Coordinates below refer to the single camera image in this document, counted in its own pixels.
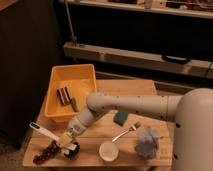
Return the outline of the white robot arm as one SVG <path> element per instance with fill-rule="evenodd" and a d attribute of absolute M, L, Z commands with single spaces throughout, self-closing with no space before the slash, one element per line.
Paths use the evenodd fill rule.
<path fill-rule="evenodd" d="M 172 171 L 213 171 L 213 89 L 198 88 L 182 96 L 91 93 L 86 107 L 69 121 L 60 136 L 60 147 L 81 135 L 110 110 L 173 122 Z"/>

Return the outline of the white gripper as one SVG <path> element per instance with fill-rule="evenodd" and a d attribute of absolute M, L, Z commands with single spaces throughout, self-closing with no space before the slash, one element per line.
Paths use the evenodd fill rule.
<path fill-rule="evenodd" d="M 68 123 L 68 133 L 63 133 L 58 141 L 57 145 L 62 148 L 72 141 L 72 136 L 81 135 L 87 128 L 89 128 L 94 122 L 100 118 L 100 113 L 90 110 L 89 108 L 83 108 L 76 116 L 74 116 Z"/>

